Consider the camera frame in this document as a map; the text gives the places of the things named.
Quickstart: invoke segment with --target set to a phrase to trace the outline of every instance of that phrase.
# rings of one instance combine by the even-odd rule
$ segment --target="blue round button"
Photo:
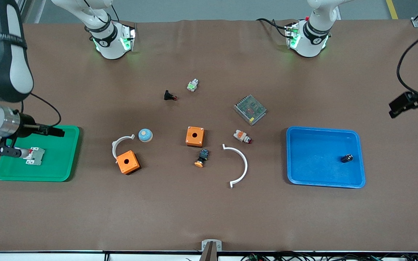
[[[152,139],[152,132],[149,129],[142,129],[138,133],[138,138],[142,142],[149,142]]]

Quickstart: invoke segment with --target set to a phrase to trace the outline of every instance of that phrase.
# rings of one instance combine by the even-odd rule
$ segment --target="brown mat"
[[[388,115],[404,91],[397,61],[418,29],[338,21],[332,32],[320,56],[302,58],[260,22],[138,24],[136,52],[108,61],[83,25],[25,25],[34,93],[81,127],[83,142],[70,182],[0,181],[0,250],[191,250],[217,238],[225,250],[418,251],[418,110]],[[418,89],[418,46],[402,75]],[[179,101],[164,101],[166,89]],[[248,94],[269,111],[253,127],[232,109]],[[25,111],[56,121],[33,98]],[[293,125],[358,132],[365,187],[287,182]],[[188,126],[207,130],[202,169],[193,165],[199,149],[184,144]],[[122,175],[111,142],[142,128],[153,140],[123,142],[118,153],[134,150],[143,168]],[[254,142],[235,140],[236,129]],[[243,163],[222,143],[249,162],[232,190]]]

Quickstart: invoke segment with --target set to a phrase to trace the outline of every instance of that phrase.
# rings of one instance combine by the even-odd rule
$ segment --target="black cable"
[[[267,19],[265,19],[265,18],[259,18],[259,19],[257,19],[256,21],[264,21],[264,22],[269,23],[269,25],[271,25],[271,26],[276,26],[277,28],[280,28],[280,29],[285,29],[285,28],[282,28],[282,27],[280,27],[280,26],[278,26],[278,25],[274,24],[273,22],[271,22],[271,21],[269,21],[269,20],[267,20]]]
[[[371,261],[370,258],[358,257],[353,254],[347,254],[345,256],[330,256],[327,257],[327,261],[348,261],[348,260],[357,260],[357,261]]]
[[[119,22],[119,16],[117,15],[116,9],[114,8],[114,5],[111,5],[112,9],[114,10],[114,13],[116,14],[117,20],[116,22]]]
[[[379,258],[380,260],[384,259],[385,257],[387,257],[390,253],[386,253],[386,255],[382,256],[381,258]]]
[[[401,55],[401,58],[399,58],[398,66],[396,67],[396,76],[398,77],[398,81],[409,91],[413,92],[414,94],[418,95],[418,91],[414,90],[413,88],[409,87],[401,78],[401,75],[399,71],[401,70],[401,64],[403,63],[403,59],[405,58],[406,54],[411,50],[416,44],[418,43],[418,39],[413,42]]]
[[[90,4],[88,4],[88,2],[86,1],[86,0],[83,0],[83,2],[85,2],[86,3],[86,5],[89,7],[89,8],[91,8],[91,6],[90,6]],[[96,17],[98,17],[98,19],[101,21],[101,22],[103,22],[103,23],[107,23],[107,22],[104,22],[101,18],[99,18],[99,16],[97,16],[94,12],[93,12],[93,14],[96,16]]]
[[[49,106],[50,106],[50,107],[51,107],[54,111],[56,111],[56,113],[58,114],[58,117],[59,117],[58,122],[56,122],[55,124],[51,125],[51,127],[57,126],[57,125],[59,125],[59,123],[61,123],[62,117],[61,117],[61,114],[60,114],[60,112],[58,111],[58,109],[56,109],[56,107],[54,107],[52,104],[50,104],[48,101],[46,101],[46,100],[45,100],[45,99],[43,99],[42,97],[40,97],[40,96],[38,96],[38,95],[34,94],[33,92],[31,92],[31,93],[30,93],[30,95],[32,95],[32,96],[34,96],[34,97],[38,98],[40,101],[42,101],[42,102],[44,102],[44,103],[48,104],[48,105],[49,105]]]
[[[257,19],[256,21],[266,21],[266,22],[267,22],[267,23],[269,23],[271,26],[275,27],[275,29],[277,29],[277,32],[278,32],[280,35],[282,35],[283,37],[288,38],[288,39],[293,39],[293,37],[292,37],[292,36],[287,36],[287,35],[283,34],[283,33],[280,31],[280,29],[285,30],[285,26],[292,25],[293,23],[290,23],[290,24],[285,25],[284,27],[281,27],[281,26],[278,26],[278,25],[277,25],[277,23],[275,23],[275,19],[272,19],[272,22],[271,22],[271,21],[269,21],[269,20],[267,20],[267,19],[265,19],[265,18],[259,18],[259,19]]]
[[[260,256],[264,261],[270,261],[270,259],[267,256],[263,255],[263,254],[260,254],[258,256]]]
[[[302,253],[302,255],[304,256],[304,258],[307,256],[307,257],[312,258],[312,260],[316,261],[316,260],[315,260],[315,258],[313,258],[313,257],[312,257],[311,255],[309,255],[309,254]]]

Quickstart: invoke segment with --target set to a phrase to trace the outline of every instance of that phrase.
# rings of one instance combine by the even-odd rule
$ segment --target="white curved plastic part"
[[[122,138],[119,138],[118,140],[112,142],[112,155],[114,156],[114,159],[117,159],[117,154],[116,154],[117,145],[126,139],[133,140],[134,138],[135,138],[135,134],[132,134],[131,136],[123,136]]]
[[[237,178],[236,180],[230,181],[230,188],[232,189],[233,188],[233,185],[235,185],[238,182],[240,182],[244,178],[244,176],[246,175],[246,172],[247,172],[247,160],[246,160],[246,157],[244,156],[244,154],[241,151],[239,151],[239,150],[237,150],[235,148],[225,147],[225,144],[222,144],[222,148],[224,150],[233,150],[234,152],[237,152],[241,156],[241,158],[243,159],[243,162],[244,162],[244,172],[243,172],[243,175],[241,175],[241,177]]]

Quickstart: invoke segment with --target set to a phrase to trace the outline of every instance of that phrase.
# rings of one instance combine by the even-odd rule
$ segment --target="small component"
[[[186,132],[185,143],[187,146],[202,147],[204,140],[204,128],[200,127],[188,127]]]
[[[152,132],[149,129],[142,129],[138,133],[138,138],[142,142],[149,142],[152,140]]]
[[[194,164],[196,165],[196,167],[204,167],[204,162],[208,159],[208,157],[209,151],[206,149],[202,149],[199,152],[199,158],[196,160]]]
[[[293,23],[285,28],[285,35],[288,36],[286,38],[288,49],[295,49],[298,46],[298,42],[301,39],[299,31],[299,23]]]
[[[28,150],[28,156],[23,158],[25,159],[25,164],[27,165],[41,165],[41,159],[43,158],[43,154],[45,154],[45,150],[39,147],[31,147]]]
[[[253,140],[247,136],[246,132],[242,132],[239,129],[237,129],[237,131],[233,134],[233,137],[247,144],[251,144],[251,142],[253,142]]]
[[[191,82],[189,82],[188,86],[186,87],[188,89],[188,91],[195,91],[196,88],[198,87],[198,79],[194,79]]]
[[[267,109],[262,106],[257,99],[252,95],[246,96],[236,105],[233,106],[235,111],[249,124],[254,125],[267,112]]]
[[[129,175],[141,168],[135,154],[131,150],[123,153],[122,155],[119,155],[117,157],[117,163],[119,165],[120,171],[126,175]]]
[[[347,154],[347,155],[341,157],[341,162],[343,162],[343,163],[350,162],[351,160],[353,160],[353,155],[351,155],[351,154]]]
[[[176,101],[176,100],[178,100],[179,98],[177,97],[177,96],[174,96],[173,94],[171,94],[170,92],[169,92],[169,90],[166,90],[165,91],[165,93],[164,93],[164,100],[174,100],[174,101]]]

